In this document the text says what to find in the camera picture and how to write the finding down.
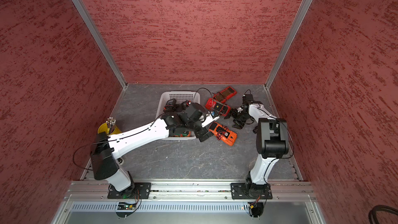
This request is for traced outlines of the orange black multimeter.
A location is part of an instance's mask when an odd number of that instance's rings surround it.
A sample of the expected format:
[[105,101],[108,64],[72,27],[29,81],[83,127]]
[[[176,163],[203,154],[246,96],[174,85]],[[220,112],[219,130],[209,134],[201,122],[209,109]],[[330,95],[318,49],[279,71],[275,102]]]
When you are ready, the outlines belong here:
[[175,134],[174,137],[176,138],[190,138],[191,132],[184,132],[182,134]]

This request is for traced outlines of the orange long multimeter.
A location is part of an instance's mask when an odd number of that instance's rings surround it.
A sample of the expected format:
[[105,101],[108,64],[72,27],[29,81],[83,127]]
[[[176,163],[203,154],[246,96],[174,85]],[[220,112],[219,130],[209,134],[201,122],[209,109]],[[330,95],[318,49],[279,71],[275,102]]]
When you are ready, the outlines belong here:
[[233,146],[237,139],[237,134],[235,132],[217,122],[211,123],[208,130],[217,138],[217,140],[221,140],[229,146]]

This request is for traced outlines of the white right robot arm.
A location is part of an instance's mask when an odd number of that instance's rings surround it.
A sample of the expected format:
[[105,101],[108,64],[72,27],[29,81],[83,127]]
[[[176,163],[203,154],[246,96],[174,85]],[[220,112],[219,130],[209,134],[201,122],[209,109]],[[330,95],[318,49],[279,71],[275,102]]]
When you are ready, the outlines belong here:
[[287,123],[272,115],[261,103],[243,104],[232,109],[231,116],[237,129],[242,129],[249,119],[257,124],[254,132],[258,157],[248,173],[244,192],[251,198],[265,195],[270,190],[268,178],[274,165],[289,153]]

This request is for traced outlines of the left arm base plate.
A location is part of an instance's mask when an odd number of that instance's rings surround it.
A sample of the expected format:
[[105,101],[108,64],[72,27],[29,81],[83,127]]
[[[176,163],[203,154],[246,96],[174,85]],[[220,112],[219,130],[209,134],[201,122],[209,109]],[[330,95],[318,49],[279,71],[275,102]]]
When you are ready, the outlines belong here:
[[151,183],[134,183],[134,187],[128,187],[123,191],[117,191],[113,185],[108,188],[108,199],[148,199],[151,191]]

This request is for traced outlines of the small black multimeter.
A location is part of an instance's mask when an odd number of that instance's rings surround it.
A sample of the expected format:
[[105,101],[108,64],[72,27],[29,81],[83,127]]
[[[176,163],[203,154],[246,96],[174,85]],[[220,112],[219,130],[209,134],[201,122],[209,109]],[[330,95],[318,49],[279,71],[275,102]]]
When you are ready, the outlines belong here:
[[164,113],[174,112],[176,107],[177,107],[177,100],[170,99],[166,102],[163,111]]

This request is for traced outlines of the dark red multimeter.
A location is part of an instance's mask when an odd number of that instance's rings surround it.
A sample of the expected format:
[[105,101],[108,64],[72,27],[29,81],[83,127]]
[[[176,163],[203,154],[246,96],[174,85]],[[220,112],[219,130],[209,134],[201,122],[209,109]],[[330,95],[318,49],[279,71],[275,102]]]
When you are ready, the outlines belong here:
[[218,102],[225,103],[226,101],[228,101],[230,98],[232,98],[236,94],[237,94],[237,91],[235,89],[233,89],[231,86],[228,86],[225,89],[217,92],[213,96],[213,99]]

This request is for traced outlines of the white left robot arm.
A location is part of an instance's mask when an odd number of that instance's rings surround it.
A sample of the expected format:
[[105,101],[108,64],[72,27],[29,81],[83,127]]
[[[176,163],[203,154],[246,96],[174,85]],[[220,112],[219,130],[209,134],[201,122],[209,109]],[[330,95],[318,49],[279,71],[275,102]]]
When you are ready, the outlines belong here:
[[218,114],[201,104],[188,102],[139,128],[120,134],[99,133],[90,151],[94,179],[107,181],[117,192],[133,190],[133,178],[119,164],[119,158],[153,141],[185,132],[194,133],[200,142],[204,142],[210,137],[207,126],[218,119]]

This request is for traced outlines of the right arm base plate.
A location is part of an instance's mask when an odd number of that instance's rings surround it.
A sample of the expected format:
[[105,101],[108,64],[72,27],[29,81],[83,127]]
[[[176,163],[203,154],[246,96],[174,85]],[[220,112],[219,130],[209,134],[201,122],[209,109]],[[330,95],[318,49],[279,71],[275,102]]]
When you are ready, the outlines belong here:
[[256,185],[247,183],[231,183],[231,195],[234,200],[268,200],[272,199],[271,187],[269,184]]

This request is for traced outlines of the red clamp meter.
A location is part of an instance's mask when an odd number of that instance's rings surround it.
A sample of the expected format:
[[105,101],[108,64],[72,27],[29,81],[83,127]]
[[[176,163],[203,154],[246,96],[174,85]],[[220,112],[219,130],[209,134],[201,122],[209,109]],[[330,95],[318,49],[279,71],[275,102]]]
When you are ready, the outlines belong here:
[[224,117],[226,117],[231,111],[231,108],[228,105],[221,103],[214,98],[208,99],[205,104],[205,108],[210,111],[214,111],[218,116]]

